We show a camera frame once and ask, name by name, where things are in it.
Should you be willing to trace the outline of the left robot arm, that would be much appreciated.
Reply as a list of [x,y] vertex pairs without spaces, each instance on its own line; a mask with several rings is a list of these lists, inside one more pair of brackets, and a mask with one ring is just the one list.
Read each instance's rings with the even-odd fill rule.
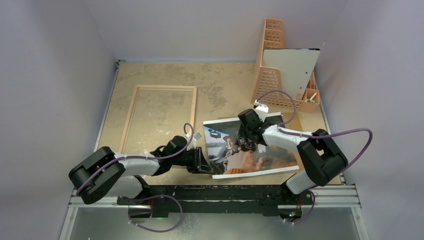
[[144,176],[159,176],[173,166],[185,167],[191,174],[212,174],[195,138],[177,135],[166,145],[145,155],[115,153],[103,146],[68,173],[77,196],[89,205],[103,197],[127,197],[138,205],[149,199],[150,186]]

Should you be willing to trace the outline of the printed photo of driver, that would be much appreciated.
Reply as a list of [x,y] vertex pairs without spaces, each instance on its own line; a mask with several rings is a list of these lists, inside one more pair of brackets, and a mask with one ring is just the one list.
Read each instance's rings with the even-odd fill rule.
[[238,142],[240,125],[237,117],[203,122],[213,179],[254,177],[300,169],[297,154],[285,148],[259,144],[256,151],[242,151]]

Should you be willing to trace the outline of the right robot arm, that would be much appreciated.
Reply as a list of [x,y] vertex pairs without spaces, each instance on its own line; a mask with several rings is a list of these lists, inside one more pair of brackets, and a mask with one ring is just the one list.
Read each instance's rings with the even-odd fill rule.
[[266,119],[260,108],[238,114],[239,135],[263,146],[275,146],[299,154],[304,169],[282,184],[280,196],[288,204],[300,198],[302,192],[316,186],[324,187],[348,166],[348,160],[324,129],[301,132],[283,128]]

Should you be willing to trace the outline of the white wooden picture frame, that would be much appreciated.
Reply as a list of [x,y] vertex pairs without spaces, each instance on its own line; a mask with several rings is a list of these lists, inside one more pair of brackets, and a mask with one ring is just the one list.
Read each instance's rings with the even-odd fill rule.
[[192,93],[191,112],[189,123],[194,127],[196,118],[196,104],[197,104],[197,87],[187,85],[136,85],[133,90],[129,109],[126,115],[122,135],[119,142],[118,152],[123,153],[126,147],[127,137],[130,130],[130,125],[133,118],[133,113],[137,105],[137,97],[140,90],[146,91],[188,91]]

